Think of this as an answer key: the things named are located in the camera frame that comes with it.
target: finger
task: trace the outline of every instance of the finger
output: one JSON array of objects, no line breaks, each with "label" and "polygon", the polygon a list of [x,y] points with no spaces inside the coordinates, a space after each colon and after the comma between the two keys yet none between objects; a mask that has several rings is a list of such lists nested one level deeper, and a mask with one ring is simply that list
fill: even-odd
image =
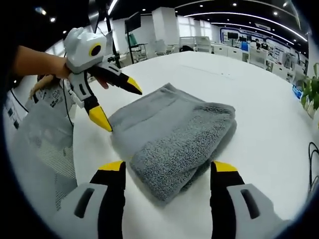
[{"label": "finger", "polygon": [[100,78],[96,78],[96,80],[100,83],[100,85],[104,88],[104,89],[108,89],[109,85],[108,83],[106,83],[104,80],[100,79]]}]

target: folded towel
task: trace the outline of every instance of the folded towel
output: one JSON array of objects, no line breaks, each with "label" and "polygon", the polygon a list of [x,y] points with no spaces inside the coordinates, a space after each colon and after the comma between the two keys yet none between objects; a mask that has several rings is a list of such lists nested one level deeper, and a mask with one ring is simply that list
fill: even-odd
[{"label": "folded towel", "polygon": [[164,204],[202,175],[236,129],[232,106],[167,84],[114,113],[112,144]]}]

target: table surface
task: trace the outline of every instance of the table surface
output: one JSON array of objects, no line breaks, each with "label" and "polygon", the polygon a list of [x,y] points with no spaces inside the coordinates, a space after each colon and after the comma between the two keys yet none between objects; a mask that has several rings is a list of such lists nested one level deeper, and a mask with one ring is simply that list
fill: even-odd
[{"label": "table surface", "polygon": [[[312,135],[310,118],[291,84],[254,65],[201,52],[153,58],[123,72],[138,82],[143,95],[171,83],[206,102],[232,105],[237,130],[217,160],[237,167],[245,183],[254,184],[274,203],[279,217],[298,214],[307,197]],[[117,87],[104,90],[96,81],[90,86],[107,116],[141,97]],[[121,160],[110,135],[84,109],[77,109],[73,155],[78,185],[89,182],[99,166]],[[124,238],[211,237],[208,173],[165,208],[154,206],[130,175],[125,195]]]}]

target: terry cloth texture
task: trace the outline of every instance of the terry cloth texture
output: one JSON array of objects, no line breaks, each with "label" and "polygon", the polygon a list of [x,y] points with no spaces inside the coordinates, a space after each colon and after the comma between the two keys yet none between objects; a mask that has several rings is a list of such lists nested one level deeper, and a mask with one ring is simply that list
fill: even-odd
[{"label": "terry cloth texture", "polygon": [[110,118],[112,144],[164,204],[210,166],[236,130],[235,109],[167,84]]}]

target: yellow circle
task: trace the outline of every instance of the yellow circle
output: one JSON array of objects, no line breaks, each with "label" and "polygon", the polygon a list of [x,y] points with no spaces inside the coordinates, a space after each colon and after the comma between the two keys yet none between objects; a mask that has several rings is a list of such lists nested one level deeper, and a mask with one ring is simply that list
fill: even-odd
[{"label": "yellow circle", "polygon": [[96,49],[97,46],[100,46],[100,48],[102,48],[102,45],[101,45],[100,43],[95,43],[95,44],[94,44],[93,46],[91,46],[91,48],[90,48],[90,51],[89,51],[89,55],[90,55],[90,56],[96,56],[96,55],[97,55],[97,54],[92,55],[93,50]]}]

